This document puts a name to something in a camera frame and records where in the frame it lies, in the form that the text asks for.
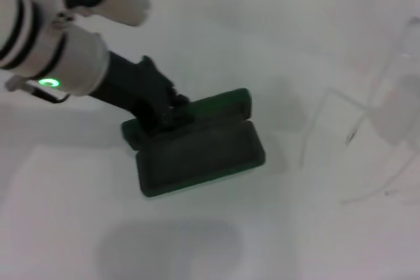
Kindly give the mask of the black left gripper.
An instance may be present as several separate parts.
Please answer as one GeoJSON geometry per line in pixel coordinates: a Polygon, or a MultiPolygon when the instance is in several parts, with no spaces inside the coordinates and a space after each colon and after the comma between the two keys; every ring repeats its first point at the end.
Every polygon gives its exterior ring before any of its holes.
{"type": "Polygon", "coordinates": [[[143,56],[135,64],[111,52],[104,79],[89,96],[128,111],[147,133],[182,128],[194,121],[186,108],[190,99],[174,89],[154,64],[143,56]]]}

